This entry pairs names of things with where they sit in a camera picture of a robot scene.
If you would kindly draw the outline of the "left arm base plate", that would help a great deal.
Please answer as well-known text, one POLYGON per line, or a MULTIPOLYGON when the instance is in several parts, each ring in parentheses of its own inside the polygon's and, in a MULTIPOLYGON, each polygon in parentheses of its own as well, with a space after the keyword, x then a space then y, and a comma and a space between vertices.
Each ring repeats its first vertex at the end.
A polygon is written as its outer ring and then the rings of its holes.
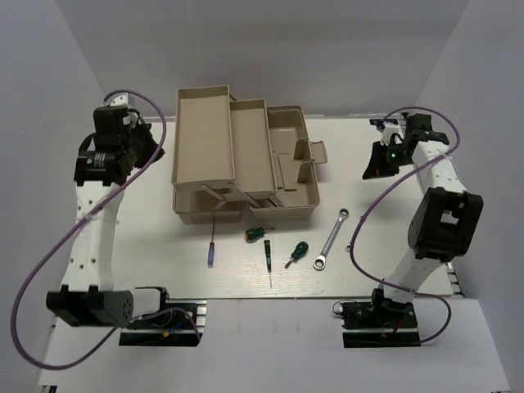
POLYGON ((137 319, 120 332, 122 347, 197 347, 206 325, 207 300, 168 299, 167 312, 137 319))

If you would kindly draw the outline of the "large ratchet wrench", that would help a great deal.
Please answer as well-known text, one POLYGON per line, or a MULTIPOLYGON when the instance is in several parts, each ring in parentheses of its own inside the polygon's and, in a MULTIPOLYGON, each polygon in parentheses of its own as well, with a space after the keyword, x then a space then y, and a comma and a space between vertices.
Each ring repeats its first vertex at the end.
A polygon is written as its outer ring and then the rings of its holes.
POLYGON ((350 212, 346 208, 342 208, 338 212, 337 221, 333 225, 333 228, 327 237, 327 240, 325 241, 322 250, 320 251, 317 258, 314 259, 312 265, 314 270, 316 271, 322 271, 326 267, 327 263, 327 256, 329 251, 332 248, 332 245, 334 241, 337 238, 338 233, 340 232, 340 229, 343 225, 343 223, 346 221, 346 219, 350 216, 350 212))

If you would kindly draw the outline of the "beige plastic toolbox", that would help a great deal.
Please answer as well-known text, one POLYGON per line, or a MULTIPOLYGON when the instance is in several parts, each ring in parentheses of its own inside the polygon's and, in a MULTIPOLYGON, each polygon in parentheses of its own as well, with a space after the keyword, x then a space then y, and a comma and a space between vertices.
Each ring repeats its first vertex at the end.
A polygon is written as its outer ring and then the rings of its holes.
POLYGON ((173 211, 184 224, 308 219, 320 204, 324 142, 298 105, 238 100, 227 85, 177 92, 173 211))

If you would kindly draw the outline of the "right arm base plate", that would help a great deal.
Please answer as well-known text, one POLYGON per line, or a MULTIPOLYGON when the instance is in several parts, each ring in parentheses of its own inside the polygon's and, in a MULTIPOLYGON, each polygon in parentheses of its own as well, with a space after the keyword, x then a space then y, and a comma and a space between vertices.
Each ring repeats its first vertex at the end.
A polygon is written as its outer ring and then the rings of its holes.
POLYGON ((413 304, 386 298, 382 289, 375 289, 369 301, 339 300, 332 312, 342 320, 346 349, 421 345, 413 304))

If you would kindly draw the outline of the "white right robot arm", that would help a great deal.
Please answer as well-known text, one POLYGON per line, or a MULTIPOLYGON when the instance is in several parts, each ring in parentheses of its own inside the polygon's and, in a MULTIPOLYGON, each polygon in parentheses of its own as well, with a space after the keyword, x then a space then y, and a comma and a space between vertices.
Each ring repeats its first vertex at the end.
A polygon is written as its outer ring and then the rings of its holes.
POLYGON ((400 167, 411 165, 423 194, 409 225, 409 249, 383 284, 383 298, 369 306, 371 320, 386 327, 434 270, 468 251, 484 202, 460 182, 447 154, 449 139, 432 128, 430 115, 411 115, 404 124, 396 120, 371 124, 382 136, 372 144, 362 178, 393 177, 400 167))

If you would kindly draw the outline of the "blue handled long screwdriver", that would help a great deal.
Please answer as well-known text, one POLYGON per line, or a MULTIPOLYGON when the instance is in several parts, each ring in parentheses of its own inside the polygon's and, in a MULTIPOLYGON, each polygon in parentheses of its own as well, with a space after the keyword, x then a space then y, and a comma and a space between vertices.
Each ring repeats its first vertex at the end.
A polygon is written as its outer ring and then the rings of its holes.
POLYGON ((215 220, 212 222, 211 238, 207 253, 207 267, 213 268, 215 262, 215 220))

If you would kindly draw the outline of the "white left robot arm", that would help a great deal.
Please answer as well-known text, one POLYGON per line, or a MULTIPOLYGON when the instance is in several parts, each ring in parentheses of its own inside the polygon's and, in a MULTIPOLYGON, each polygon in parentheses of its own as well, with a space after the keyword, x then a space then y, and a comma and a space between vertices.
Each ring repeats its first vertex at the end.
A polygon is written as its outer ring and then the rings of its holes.
POLYGON ((46 306, 71 327, 127 327, 145 315, 163 327, 173 317, 162 287, 116 290, 112 254, 124 184, 163 155, 151 126, 126 104, 98 107, 95 131, 79 147, 75 164, 76 221, 65 276, 46 306))

